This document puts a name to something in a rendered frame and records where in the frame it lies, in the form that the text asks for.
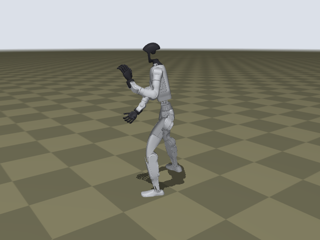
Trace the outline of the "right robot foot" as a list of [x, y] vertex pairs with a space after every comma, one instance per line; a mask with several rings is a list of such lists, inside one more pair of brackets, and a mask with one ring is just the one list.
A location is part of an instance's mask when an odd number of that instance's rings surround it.
[[169, 170], [173, 170], [173, 171], [176, 171], [176, 172], [181, 172], [182, 171], [182, 168], [180, 165], [176, 165], [176, 167], [173, 166], [173, 164], [166, 164], [165, 167]]

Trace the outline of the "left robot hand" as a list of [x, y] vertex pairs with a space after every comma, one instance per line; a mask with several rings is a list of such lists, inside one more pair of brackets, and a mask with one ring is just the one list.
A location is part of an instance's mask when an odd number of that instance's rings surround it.
[[118, 68], [122, 73], [123, 73], [123, 76], [127, 79], [127, 86], [129, 88], [131, 88], [131, 84], [130, 82], [131, 81], [134, 81], [134, 79], [132, 79], [133, 75], [132, 75], [132, 70], [131, 68], [129, 68], [127, 65], [123, 65], [121, 64], [120, 66], [118, 66]]

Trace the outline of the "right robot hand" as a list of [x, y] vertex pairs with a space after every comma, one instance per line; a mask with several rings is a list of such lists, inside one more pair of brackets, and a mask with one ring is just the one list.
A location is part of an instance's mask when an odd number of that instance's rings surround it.
[[[136, 107], [137, 108], [137, 107]], [[137, 118], [137, 115], [139, 115], [143, 110], [141, 110], [140, 112], [138, 112], [136, 110], [136, 108], [134, 109], [134, 111], [131, 111], [131, 112], [128, 112], [128, 113], [124, 113], [124, 115], [127, 115], [126, 117], [123, 117], [123, 119], [125, 119], [124, 121], [127, 121], [127, 123], [132, 123], [136, 118]], [[126, 119], [127, 118], [127, 119]], [[129, 120], [130, 119], [130, 120]], [[131, 122], [130, 122], [131, 121]]]

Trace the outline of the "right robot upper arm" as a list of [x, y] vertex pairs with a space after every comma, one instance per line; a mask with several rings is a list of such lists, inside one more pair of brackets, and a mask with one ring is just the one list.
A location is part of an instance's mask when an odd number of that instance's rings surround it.
[[152, 84], [151, 84], [150, 80], [149, 80], [149, 86], [148, 86], [148, 87], [146, 87], [145, 89], [153, 90], [153, 87], [152, 87]]

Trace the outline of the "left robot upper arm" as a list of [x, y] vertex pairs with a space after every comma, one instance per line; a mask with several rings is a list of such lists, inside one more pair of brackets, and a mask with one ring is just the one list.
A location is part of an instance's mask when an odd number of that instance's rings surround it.
[[149, 97], [149, 99], [152, 101], [156, 100], [159, 97], [162, 77], [163, 77], [162, 68], [157, 67], [157, 68], [153, 69], [153, 71], [152, 71], [152, 87], [153, 87], [153, 91], [156, 91], [157, 96], [155, 98]]

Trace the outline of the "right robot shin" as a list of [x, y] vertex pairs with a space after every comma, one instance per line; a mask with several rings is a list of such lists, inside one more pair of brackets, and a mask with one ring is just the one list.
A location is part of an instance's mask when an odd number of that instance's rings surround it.
[[175, 139], [173, 138], [173, 137], [171, 137], [173, 140], [174, 140], [174, 142], [175, 142], [175, 145], [173, 146], [173, 147], [171, 147], [171, 148], [167, 148], [166, 146], [165, 146], [165, 148], [166, 148], [166, 151], [167, 151], [167, 154], [168, 154], [168, 156], [170, 157], [170, 160], [171, 160], [171, 162], [172, 162], [172, 166], [173, 167], [176, 167], [176, 165], [178, 165], [178, 162], [177, 162], [177, 146], [176, 146], [176, 141], [175, 141]]

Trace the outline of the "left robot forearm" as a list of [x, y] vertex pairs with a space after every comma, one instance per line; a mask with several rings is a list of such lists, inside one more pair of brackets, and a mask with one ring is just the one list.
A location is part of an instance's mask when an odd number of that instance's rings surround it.
[[131, 88], [128, 88], [133, 92], [138, 95], [141, 95], [143, 98], [148, 97], [148, 98], [155, 98], [157, 96], [157, 92], [154, 90], [149, 90], [145, 89], [141, 86], [138, 86], [134, 81], [130, 81]]

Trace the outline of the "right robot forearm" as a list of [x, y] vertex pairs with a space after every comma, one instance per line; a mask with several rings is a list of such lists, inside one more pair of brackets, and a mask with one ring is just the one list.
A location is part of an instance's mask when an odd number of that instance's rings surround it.
[[146, 108], [146, 104], [148, 103], [150, 99], [148, 97], [143, 97], [141, 102], [139, 103], [138, 107], [136, 108], [136, 110], [138, 112], [140, 112], [141, 110]]

